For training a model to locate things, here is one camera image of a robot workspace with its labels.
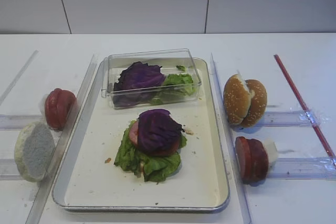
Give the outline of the sesame bun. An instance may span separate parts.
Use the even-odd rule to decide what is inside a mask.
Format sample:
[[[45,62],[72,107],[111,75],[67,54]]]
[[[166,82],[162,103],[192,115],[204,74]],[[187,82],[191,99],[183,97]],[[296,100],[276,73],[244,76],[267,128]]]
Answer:
[[[250,91],[254,92],[251,99],[250,108],[247,116],[243,119],[241,127],[252,127],[262,118],[267,106],[267,91],[265,86],[258,80],[246,80]]]
[[[224,87],[224,109],[231,125],[239,125],[247,116],[254,92],[246,81],[238,74],[232,75]]]

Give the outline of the green lettuce in container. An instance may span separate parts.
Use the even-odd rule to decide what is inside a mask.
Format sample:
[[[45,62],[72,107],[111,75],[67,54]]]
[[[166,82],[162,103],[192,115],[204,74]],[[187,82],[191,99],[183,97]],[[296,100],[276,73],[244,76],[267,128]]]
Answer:
[[[168,102],[175,102],[185,96],[191,96],[195,92],[192,76],[185,73],[186,67],[177,65],[176,68],[183,73],[169,74],[161,84],[161,89],[150,100],[151,104],[159,105]]]

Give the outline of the red tomato slices left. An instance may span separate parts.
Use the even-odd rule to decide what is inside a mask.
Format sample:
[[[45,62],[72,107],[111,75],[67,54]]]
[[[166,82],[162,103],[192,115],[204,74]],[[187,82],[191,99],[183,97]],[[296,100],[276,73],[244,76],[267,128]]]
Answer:
[[[45,118],[53,130],[62,130],[71,107],[76,103],[75,95],[68,90],[54,89],[44,102]]]

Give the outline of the white cheese block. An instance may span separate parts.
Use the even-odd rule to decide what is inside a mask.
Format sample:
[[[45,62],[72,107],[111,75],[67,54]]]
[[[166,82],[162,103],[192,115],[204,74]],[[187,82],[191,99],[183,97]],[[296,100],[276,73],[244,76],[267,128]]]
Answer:
[[[278,151],[275,142],[272,140],[265,140],[263,141],[263,147],[267,153],[268,167],[271,168],[278,159]]]

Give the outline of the purple cabbage leaf in container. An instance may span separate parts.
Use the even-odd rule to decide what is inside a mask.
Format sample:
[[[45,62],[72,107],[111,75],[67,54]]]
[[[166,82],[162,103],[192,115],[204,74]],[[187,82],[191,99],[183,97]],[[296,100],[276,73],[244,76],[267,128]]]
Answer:
[[[114,92],[118,93],[113,96],[114,106],[127,108],[148,102],[154,97],[155,92],[146,90],[131,93],[130,90],[159,87],[164,80],[165,76],[161,74],[160,66],[140,61],[133,63],[121,72],[118,82],[113,85]]]

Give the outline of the clear plastic container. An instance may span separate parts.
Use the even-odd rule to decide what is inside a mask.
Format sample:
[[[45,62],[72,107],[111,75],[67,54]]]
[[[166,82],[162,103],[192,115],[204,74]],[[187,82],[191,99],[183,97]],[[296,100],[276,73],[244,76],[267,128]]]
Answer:
[[[194,100],[202,84],[188,49],[110,55],[101,95],[115,109]]]

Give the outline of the purple cabbage leaf on stack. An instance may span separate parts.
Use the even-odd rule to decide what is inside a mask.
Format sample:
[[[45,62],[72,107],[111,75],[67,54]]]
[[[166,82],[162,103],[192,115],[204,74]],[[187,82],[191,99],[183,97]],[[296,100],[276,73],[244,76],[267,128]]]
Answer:
[[[139,150],[152,154],[170,150],[182,139],[182,125],[174,121],[165,109],[152,109],[139,115]]]

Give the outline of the dark red patty front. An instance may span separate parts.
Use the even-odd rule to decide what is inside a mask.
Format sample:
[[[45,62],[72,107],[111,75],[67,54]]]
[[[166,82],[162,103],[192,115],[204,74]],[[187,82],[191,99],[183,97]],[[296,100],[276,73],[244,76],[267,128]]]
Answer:
[[[243,182],[248,183],[251,178],[251,152],[248,140],[242,136],[237,137],[235,150],[238,157],[241,178]]]

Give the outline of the dark red patty rear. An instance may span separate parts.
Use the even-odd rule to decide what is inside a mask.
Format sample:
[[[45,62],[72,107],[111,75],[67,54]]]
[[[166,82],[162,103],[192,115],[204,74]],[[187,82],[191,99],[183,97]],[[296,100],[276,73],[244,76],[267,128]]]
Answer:
[[[268,155],[261,141],[248,140],[251,154],[251,182],[258,182],[266,178],[268,172]]]

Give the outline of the metal baking tray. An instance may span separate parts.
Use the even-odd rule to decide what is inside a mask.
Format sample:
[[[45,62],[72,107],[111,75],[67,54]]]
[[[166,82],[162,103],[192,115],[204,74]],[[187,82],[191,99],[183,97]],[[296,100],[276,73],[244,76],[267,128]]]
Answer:
[[[163,182],[146,182],[114,165],[124,131],[146,110],[117,110],[101,96],[103,64],[93,79],[54,184],[52,197],[71,211],[192,211],[225,208],[230,197],[207,63],[195,60],[200,96],[163,105],[194,134],[179,149],[181,163]]]

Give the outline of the red straw stick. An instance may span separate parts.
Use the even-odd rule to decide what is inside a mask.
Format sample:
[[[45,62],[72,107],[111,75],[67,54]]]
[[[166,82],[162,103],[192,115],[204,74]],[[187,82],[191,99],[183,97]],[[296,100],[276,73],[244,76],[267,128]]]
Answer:
[[[308,111],[309,111],[309,108],[308,108],[308,106],[306,105],[304,99],[302,98],[302,96],[301,96],[299,90],[297,89],[295,83],[293,82],[293,80],[292,80],[290,74],[288,73],[287,69],[285,68],[284,64],[282,63],[280,57],[279,57],[277,54],[275,54],[275,55],[274,55],[274,59],[275,59],[275,61],[277,62],[279,68],[281,69],[281,71],[282,71],[284,77],[286,78],[286,80],[287,80],[289,86],[291,87],[291,89],[292,89],[292,91],[293,91],[295,97],[297,98],[297,100],[298,100],[298,102],[299,102],[301,108],[302,108],[302,109],[305,111],[305,113],[307,114]],[[315,131],[315,133],[316,133],[318,139],[320,140],[320,142],[321,142],[321,144],[322,144],[322,146],[323,146],[325,152],[327,153],[327,155],[328,155],[329,157],[335,158],[335,153],[333,152],[332,148],[330,147],[330,145],[329,145],[329,143],[328,143],[326,137],[323,135],[323,133],[322,133],[322,131],[321,131],[319,125],[318,125],[316,122],[313,122],[312,117],[308,117],[308,119],[309,119],[310,124],[311,124],[312,128],[314,129],[314,131]]]

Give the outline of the clear rail right upper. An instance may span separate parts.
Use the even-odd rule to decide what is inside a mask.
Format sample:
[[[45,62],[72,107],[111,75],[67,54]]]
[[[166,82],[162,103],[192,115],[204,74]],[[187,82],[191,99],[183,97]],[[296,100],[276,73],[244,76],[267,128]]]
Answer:
[[[315,110],[266,111],[257,127],[311,127],[331,119]]]

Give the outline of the clear rail far left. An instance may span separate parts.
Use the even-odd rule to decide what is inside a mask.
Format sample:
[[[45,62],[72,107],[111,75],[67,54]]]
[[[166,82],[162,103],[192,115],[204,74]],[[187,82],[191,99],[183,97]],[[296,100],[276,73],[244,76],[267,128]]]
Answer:
[[[32,63],[32,61],[36,58],[38,55],[39,51],[35,50],[32,55],[27,59],[25,64],[21,67],[19,72],[16,74],[16,76],[13,78],[13,80],[10,82],[10,84],[7,86],[5,91],[2,93],[0,97],[0,105],[4,102],[4,100],[7,98],[13,87],[16,85],[16,83],[19,81],[23,73],[26,71],[26,69],[29,67],[29,65]]]

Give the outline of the clear rail right lower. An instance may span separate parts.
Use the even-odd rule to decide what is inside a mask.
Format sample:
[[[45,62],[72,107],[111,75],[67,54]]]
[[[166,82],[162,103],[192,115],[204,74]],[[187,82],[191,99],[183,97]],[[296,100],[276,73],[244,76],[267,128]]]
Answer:
[[[335,180],[335,158],[279,158],[267,178]]]

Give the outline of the clear rail left of tray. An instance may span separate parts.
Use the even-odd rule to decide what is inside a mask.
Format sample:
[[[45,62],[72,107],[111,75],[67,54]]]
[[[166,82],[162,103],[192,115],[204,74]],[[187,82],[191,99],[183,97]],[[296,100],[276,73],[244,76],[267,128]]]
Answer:
[[[80,114],[81,107],[83,103],[85,102],[87,91],[89,90],[89,87],[91,85],[91,80],[94,76],[96,67],[97,67],[98,58],[97,55],[93,55],[88,69],[86,71],[85,77],[82,81],[82,84],[80,86],[80,89],[77,94],[77,102],[76,104],[71,108],[67,123],[60,135],[60,138],[58,140],[58,143],[56,145],[56,148],[53,152],[52,158],[50,160],[48,169],[45,173],[45,177],[43,181],[39,184],[39,189],[36,194],[35,200],[33,202],[33,205],[30,209],[30,212],[28,214],[28,217],[26,219],[26,223],[39,223],[41,215],[43,213],[46,201],[49,197],[49,193],[51,191],[51,188],[53,186],[58,167],[61,163],[62,157],[64,155],[64,152],[67,148],[68,141],[71,137],[71,134],[73,132],[77,117]]]

